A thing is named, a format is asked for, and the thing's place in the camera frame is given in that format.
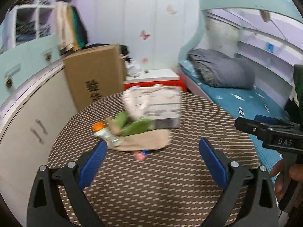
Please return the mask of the person's right hand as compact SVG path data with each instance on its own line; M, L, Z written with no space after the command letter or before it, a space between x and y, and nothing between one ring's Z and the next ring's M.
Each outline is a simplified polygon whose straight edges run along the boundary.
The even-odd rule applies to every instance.
M286 173L283 161L280 160L270 171L270 177L276 177L274 183L275 196L280 202L284 197L283 181L284 176L288 174L291 179L298 183L302 183L302 164L294 164L290 167L289 172ZM298 194L296 202L294 203L295 211L289 217L288 222L302 221L302 190Z

